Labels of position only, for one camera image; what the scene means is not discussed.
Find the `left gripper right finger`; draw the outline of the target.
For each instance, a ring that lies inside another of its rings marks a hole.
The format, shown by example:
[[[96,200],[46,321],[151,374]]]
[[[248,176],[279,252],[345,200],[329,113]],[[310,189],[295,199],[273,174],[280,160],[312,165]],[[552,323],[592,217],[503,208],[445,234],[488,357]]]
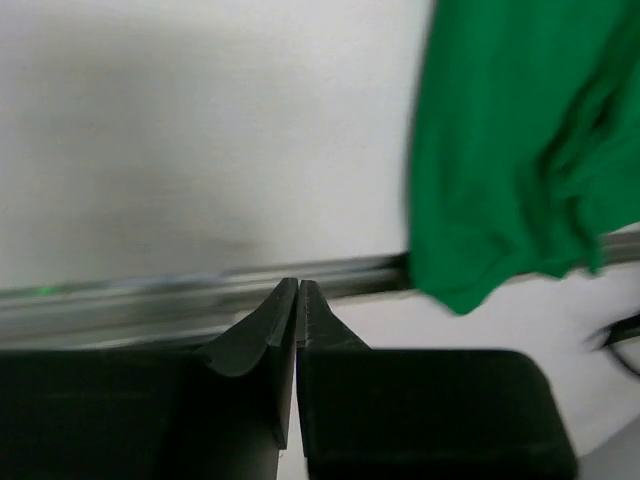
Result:
[[[509,350],[375,349],[300,285],[297,401],[312,479],[574,479],[550,383]]]

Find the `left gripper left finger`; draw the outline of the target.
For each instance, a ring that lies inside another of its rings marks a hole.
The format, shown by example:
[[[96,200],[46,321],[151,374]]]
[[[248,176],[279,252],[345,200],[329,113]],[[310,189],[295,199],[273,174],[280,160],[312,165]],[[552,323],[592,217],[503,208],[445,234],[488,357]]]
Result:
[[[5,479],[273,479],[298,283],[196,347],[5,351]]]

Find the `green t shirt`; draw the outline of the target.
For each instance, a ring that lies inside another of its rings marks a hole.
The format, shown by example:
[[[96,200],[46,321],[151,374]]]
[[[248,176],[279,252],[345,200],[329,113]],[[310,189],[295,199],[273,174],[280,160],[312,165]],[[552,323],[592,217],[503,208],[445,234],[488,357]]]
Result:
[[[639,219],[639,5],[441,1],[414,119],[413,286],[466,314],[522,273],[597,272]]]

